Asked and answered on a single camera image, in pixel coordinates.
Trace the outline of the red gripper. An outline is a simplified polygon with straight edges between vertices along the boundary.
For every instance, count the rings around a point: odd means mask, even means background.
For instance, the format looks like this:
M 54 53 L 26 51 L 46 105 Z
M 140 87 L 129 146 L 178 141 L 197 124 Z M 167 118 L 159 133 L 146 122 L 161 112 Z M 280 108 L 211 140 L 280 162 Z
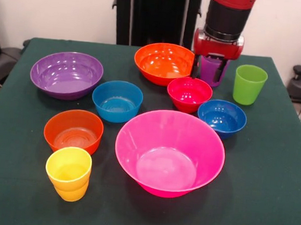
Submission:
M 240 36 L 235 42 L 220 42 L 206 35 L 203 29 L 197 28 L 194 34 L 193 52 L 194 61 L 191 69 L 191 78 L 199 77 L 200 56 L 215 56 L 222 58 L 215 71 L 213 82 L 219 83 L 225 74 L 229 60 L 236 60 L 242 53 L 244 37 Z

